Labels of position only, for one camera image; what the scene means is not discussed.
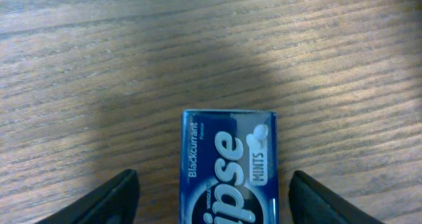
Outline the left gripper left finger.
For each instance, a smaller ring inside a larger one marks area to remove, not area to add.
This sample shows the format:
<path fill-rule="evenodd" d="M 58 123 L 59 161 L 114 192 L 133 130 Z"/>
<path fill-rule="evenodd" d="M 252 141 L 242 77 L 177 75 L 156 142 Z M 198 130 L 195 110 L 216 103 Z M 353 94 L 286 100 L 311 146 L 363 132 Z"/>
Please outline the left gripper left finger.
<path fill-rule="evenodd" d="M 133 224 L 139 196 L 137 173 L 126 169 L 37 224 Z"/>

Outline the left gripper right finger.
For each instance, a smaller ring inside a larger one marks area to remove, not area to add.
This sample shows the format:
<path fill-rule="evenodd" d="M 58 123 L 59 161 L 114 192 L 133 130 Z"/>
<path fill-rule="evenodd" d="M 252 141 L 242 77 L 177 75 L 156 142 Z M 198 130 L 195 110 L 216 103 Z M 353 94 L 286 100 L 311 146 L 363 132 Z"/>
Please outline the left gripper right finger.
<path fill-rule="evenodd" d="M 288 200 L 295 224 L 382 224 L 303 171 L 294 172 Z"/>

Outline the blue Eclipse mints box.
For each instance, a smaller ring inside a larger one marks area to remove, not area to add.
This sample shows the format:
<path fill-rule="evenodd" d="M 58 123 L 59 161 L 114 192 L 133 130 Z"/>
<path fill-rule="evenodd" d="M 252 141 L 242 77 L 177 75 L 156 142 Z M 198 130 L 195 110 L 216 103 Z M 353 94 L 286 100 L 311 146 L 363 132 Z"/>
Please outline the blue Eclipse mints box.
<path fill-rule="evenodd" d="M 277 223 L 277 146 L 274 112 L 182 112 L 179 223 Z"/>

